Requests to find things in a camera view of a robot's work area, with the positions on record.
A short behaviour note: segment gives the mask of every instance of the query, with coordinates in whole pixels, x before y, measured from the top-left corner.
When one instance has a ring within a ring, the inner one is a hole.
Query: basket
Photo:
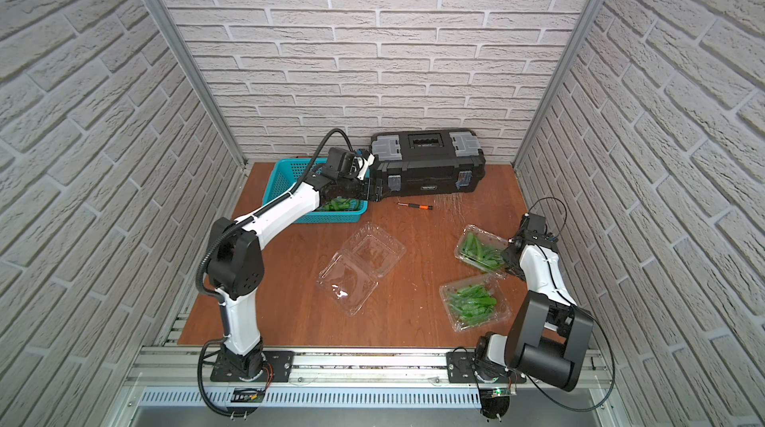
[[[327,158],[320,157],[316,163],[324,163],[326,160]],[[271,172],[269,184],[265,187],[263,204],[287,191],[298,180],[310,161],[310,158],[288,158],[277,161]],[[366,201],[351,200],[349,211],[313,211],[301,216],[295,222],[358,222],[365,211],[367,211]]]

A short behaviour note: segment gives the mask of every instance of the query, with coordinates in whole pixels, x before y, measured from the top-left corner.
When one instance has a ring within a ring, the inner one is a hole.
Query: black cable
[[[204,343],[204,346],[202,346],[202,350],[199,351],[199,360],[196,362],[196,386],[199,388],[199,394],[202,396],[202,401],[204,404],[210,408],[213,412],[215,412],[218,415],[223,415],[224,417],[246,417],[247,415],[250,415],[254,413],[258,408],[255,407],[253,410],[250,411],[243,411],[243,412],[229,412],[228,410],[221,409],[217,405],[213,403],[212,400],[210,400],[210,397],[207,396],[207,393],[204,391],[204,384],[202,384],[202,364],[203,359],[206,358],[205,351],[207,350],[207,347],[209,347],[212,344],[222,344],[226,340],[225,337],[222,339],[213,339],[208,340],[206,343]]]
[[[210,248],[205,253],[204,257],[199,263],[199,266],[196,268],[196,275],[194,276],[194,283],[196,285],[197,291],[200,292],[200,294],[204,294],[205,296],[210,296],[215,298],[219,303],[224,302],[224,297],[219,292],[214,291],[212,289],[208,289],[204,285],[204,275],[207,273],[207,266],[210,264],[210,260],[213,259],[213,254],[216,250],[220,247],[220,243],[225,241],[226,238],[231,236],[235,231],[237,231],[239,228],[244,226],[245,224],[248,224],[252,222],[255,218],[253,216],[248,216],[245,219],[239,221],[238,223],[234,224],[233,226],[230,226],[225,231],[223,231],[220,236],[215,238],[215,241],[213,241],[210,244]]]
[[[540,201],[543,201],[543,200],[555,200],[555,201],[558,201],[561,204],[561,206],[563,206],[563,224],[561,225],[561,229],[558,230],[558,234],[552,237],[552,239],[557,240],[558,236],[560,236],[561,232],[563,232],[563,228],[565,228],[566,226],[566,221],[569,220],[569,209],[566,207],[566,203],[564,203],[563,201],[560,201],[560,199],[554,196],[546,196],[534,202],[534,204],[532,204],[531,207],[529,208],[528,212],[530,213],[531,210],[534,209],[534,206],[536,206]]]
[[[572,307],[575,310],[579,310],[579,312],[581,312],[582,314],[586,314],[581,309],[579,309],[578,307],[573,306],[573,305],[572,305]],[[611,391],[614,390],[614,385],[616,385],[616,383],[617,383],[617,378],[616,378],[616,375],[617,375],[617,371],[616,371],[617,365],[616,365],[616,361],[614,360],[614,350],[611,349],[611,343],[608,341],[608,336],[606,335],[606,331],[603,330],[603,326],[600,325],[600,322],[598,322],[598,319],[596,319],[593,315],[590,315],[590,317],[595,322],[595,324],[598,325],[598,327],[600,328],[600,332],[603,333],[603,338],[606,340],[606,346],[608,346],[608,352],[611,354],[611,376],[612,376],[611,385],[608,387],[608,392],[603,397],[603,399],[601,399],[599,403],[597,403],[597,404],[595,404],[595,405],[593,405],[591,407],[588,407],[586,409],[577,409],[575,407],[569,407],[568,405],[561,404],[557,400],[555,400],[552,397],[550,397],[544,390],[542,390],[542,388],[540,386],[536,385],[536,382],[532,381],[532,384],[534,384],[534,387],[539,389],[539,391],[545,397],[547,397],[550,401],[552,401],[552,403],[556,404],[559,407],[563,407],[564,409],[567,409],[567,410],[570,410],[570,411],[573,411],[573,412],[591,412],[591,411],[597,409],[598,407],[600,407],[601,405],[603,405],[606,402],[606,399],[608,399],[608,397],[611,395]]]
[[[339,133],[343,136],[343,139],[345,140],[346,145],[348,145],[348,151],[353,152],[353,146],[350,145],[350,140],[348,139],[348,135],[345,134],[345,132],[339,128],[332,128],[327,133],[327,135],[324,135],[324,138],[321,139],[321,142],[319,143],[319,146],[316,148],[316,151],[314,152],[314,155],[311,156],[311,161],[308,162],[308,164],[305,167],[305,171],[300,175],[300,178],[295,182],[294,186],[290,188],[290,193],[294,194],[300,185],[305,181],[305,179],[308,177],[308,173],[311,171],[311,167],[316,162],[316,158],[319,157],[319,154],[321,153],[321,150],[324,149],[324,145],[327,144],[327,140],[330,139],[330,136],[334,135],[335,133]]]

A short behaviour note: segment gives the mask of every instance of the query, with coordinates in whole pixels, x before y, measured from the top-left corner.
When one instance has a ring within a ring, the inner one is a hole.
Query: brick wall
[[[585,0],[165,0],[245,155],[475,128],[510,163]]]
[[[518,167],[636,425],[765,418],[763,7],[607,0]]]
[[[0,424],[99,425],[235,165],[141,0],[0,0],[0,59]]]

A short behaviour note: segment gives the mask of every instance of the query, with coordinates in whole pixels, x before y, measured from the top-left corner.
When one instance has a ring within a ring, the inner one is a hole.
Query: toolbox
[[[379,133],[372,154],[371,177],[388,196],[469,193],[486,173],[481,144],[464,128]]]

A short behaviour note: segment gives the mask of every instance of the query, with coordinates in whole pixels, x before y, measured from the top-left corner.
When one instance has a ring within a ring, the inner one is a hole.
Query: wooden tabletop
[[[261,206],[272,169],[272,163],[254,165],[233,216]],[[434,209],[400,207],[397,202],[432,204]],[[466,225],[510,238],[525,212],[512,167],[490,165],[473,193],[391,197],[369,203],[359,223],[291,225],[263,251],[265,276],[255,300],[265,345],[471,347],[487,331],[506,334],[512,319],[454,332],[438,288],[481,274],[454,258]],[[316,279],[340,245],[367,221],[402,242],[406,254],[349,317],[328,291],[317,287]],[[510,277],[500,280],[500,287],[514,317],[526,283]],[[222,335],[215,300],[198,296],[178,344],[203,344]]]

